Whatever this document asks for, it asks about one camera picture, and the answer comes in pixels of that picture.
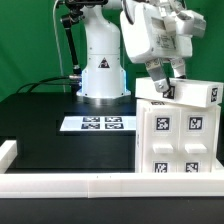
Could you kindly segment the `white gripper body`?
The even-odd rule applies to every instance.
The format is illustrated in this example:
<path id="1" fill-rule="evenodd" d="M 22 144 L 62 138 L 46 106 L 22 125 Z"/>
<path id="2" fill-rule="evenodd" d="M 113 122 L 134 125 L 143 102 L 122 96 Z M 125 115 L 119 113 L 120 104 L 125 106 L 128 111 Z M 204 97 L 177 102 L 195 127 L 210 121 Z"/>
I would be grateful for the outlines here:
<path id="1" fill-rule="evenodd" d="M 192 37 L 169 34 L 158 8 L 149 1 L 123 1 L 120 23 L 132 63 L 192 56 Z"/>

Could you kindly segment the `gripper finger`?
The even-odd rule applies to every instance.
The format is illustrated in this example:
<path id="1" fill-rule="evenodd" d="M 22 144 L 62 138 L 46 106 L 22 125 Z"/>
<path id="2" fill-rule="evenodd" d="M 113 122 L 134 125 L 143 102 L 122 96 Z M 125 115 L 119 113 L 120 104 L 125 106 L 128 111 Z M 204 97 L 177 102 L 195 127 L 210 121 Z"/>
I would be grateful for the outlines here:
<path id="1" fill-rule="evenodd" d="M 171 66 L 174 72 L 175 78 L 186 78 L 186 67 L 185 67 L 185 60 L 182 58 L 173 59 L 171 61 Z"/>
<path id="2" fill-rule="evenodd" d="M 145 63 L 146 70 L 154 82 L 155 89 L 159 93 L 170 89 L 170 81 L 166 76 L 160 59 L 153 59 Z"/>

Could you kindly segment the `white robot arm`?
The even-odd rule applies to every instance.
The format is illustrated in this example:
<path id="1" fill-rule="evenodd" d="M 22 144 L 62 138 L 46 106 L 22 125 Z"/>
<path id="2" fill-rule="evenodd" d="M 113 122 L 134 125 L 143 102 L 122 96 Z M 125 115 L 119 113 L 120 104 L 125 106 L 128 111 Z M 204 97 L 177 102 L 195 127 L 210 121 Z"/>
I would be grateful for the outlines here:
<path id="1" fill-rule="evenodd" d="M 171 84 L 163 64 L 179 62 L 175 74 L 185 75 L 184 59 L 192 55 L 192 12 L 179 0 L 109 1 L 121 8 L 120 26 L 106 20 L 100 6 L 84 8 L 87 65 L 78 96 L 103 103 L 131 95 L 120 63 L 121 45 L 131 62 L 146 66 L 155 90 L 168 92 Z"/>

